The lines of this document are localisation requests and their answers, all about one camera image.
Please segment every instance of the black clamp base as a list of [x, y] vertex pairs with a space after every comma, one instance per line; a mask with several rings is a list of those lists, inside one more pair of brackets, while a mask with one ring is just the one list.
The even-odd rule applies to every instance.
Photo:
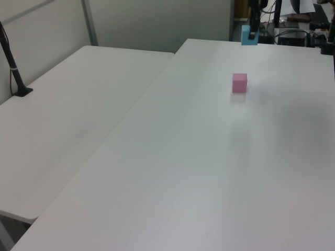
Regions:
[[325, 47], [321, 48], [321, 54], [322, 55], [333, 55], [334, 53], [334, 44], [333, 43], [327, 43]]
[[31, 92], [32, 92], [32, 88], [26, 87], [23, 91], [14, 93], [13, 96], [24, 97]]

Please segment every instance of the black cable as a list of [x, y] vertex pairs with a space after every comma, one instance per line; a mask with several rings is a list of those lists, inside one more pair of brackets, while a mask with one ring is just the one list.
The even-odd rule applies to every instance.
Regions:
[[306, 33], [307, 35], [309, 35], [309, 33], [305, 30], [286, 30], [286, 31], [283, 31], [283, 32], [279, 33], [277, 36], [275, 36], [275, 38], [279, 37], [281, 35], [286, 35], [286, 34], [296, 33], [296, 32], [303, 32], [303, 33]]
[[276, 1], [273, 3], [273, 5], [266, 11], [266, 12], [263, 12], [263, 15], [260, 17], [260, 19], [265, 15], [265, 14], [268, 14], [269, 12], [272, 12], [272, 8], [273, 6], [276, 4]]
[[279, 9], [275, 10], [274, 12], [272, 11], [272, 7], [271, 7], [271, 10], [270, 11], [265, 11], [263, 9], [261, 9], [261, 12], [265, 13], [265, 14], [274, 14], [274, 13], [277, 13], [278, 11], [280, 11]]
[[303, 33], [306, 33], [307, 35], [304, 37], [304, 40], [305, 40], [306, 38], [308, 38], [308, 36], [310, 36], [310, 34], [309, 34], [308, 32], [306, 32], [306, 31], [304, 31], [304, 30], [286, 30], [286, 31], [283, 31], [283, 32], [279, 33], [277, 36], [275, 36], [275, 37], [274, 37], [274, 42], [275, 42], [276, 44], [278, 44], [278, 43], [276, 42], [276, 40], [275, 40], [276, 37], [279, 37], [279, 36], [282, 36], [282, 35], [286, 35], [286, 34], [296, 33], [296, 32], [303, 32]]
[[267, 33], [267, 27], [269, 26], [269, 23], [270, 23], [270, 19], [271, 19], [271, 14], [269, 14], [269, 19], [268, 19], [268, 21], [267, 21], [267, 25], [266, 25], [266, 29], [265, 29], [265, 32]]
[[[6, 33], [5, 29], [4, 29], [4, 27], [1, 27], [1, 29], [3, 30], [3, 32], [5, 34], [5, 37], [6, 37], [6, 40], [7, 40], [7, 43], [8, 43], [8, 47], [10, 47], [9, 46], [9, 39], [8, 39], [8, 36], [7, 36], [7, 33]], [[12, 69], [9, 69], [9, 89], [10, 89], [10, 94], [12, 96], [14, 96], [13, 90], [12, 90]]]

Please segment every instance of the black pole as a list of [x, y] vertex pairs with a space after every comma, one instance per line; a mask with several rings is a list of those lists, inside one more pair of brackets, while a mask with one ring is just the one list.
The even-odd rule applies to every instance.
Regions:
[[15, 60], [13, 58], [12, 52], [10, 51], [10, 47], [9, 47], [9, 44], [8, 44], [8, 41], [7, 41], [6, 35], [5, 35], [5, 30], [4, 30], [4, 27], [1, 24], [1, 21], [0, 21], [0, 43], [1, 43], [2, 49], [5, 52], [9, 67], [10, 67], [12, 73], [13, 73], [14, 79], [15, 79], [16, 84], [17, 84], [17, 92], [14, 93], [14, 96], [24, 97], [28, 93], [32, 92], [32, 89], [26, 87], [23, 84], [23, 81], [22, 81], [22, 78], [20, 76], [19, 70], [17, 69]]
[[282, 10], [282, 0], [276, 1], [276, 7], [275, 7], [275, 13], [273, 18], [273, 23], [275, 28], [279, 28], [279, 19], [281, 16], [281, 10]]
[[335, 39], [335, 14], [330, 23], [329, 36], [326, 45], [321, 49], [323, 55], [333, 55], [334, 51], [334, 39]]

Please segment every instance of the blue block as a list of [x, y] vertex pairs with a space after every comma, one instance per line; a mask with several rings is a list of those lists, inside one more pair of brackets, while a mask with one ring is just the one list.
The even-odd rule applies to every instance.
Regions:
[[249, 40], [249, 33], [250, 33], [250, 26], [249, 25], [242, 25], [242, 34], [241, 34], [241, 44], [242, 45], [257, 45], [258, 44], [258, 37], [260, 32], [257, 31], [254, 40]]

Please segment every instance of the tabletop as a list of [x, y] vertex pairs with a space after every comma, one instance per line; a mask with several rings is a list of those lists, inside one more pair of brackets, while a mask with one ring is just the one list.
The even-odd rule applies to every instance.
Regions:
[[13, 251], [332, 250], [334, 96], [317, 50], [189, 39]]
[[0, 214], [32, 223], [172, 53], [83, 47], [0, 106]]

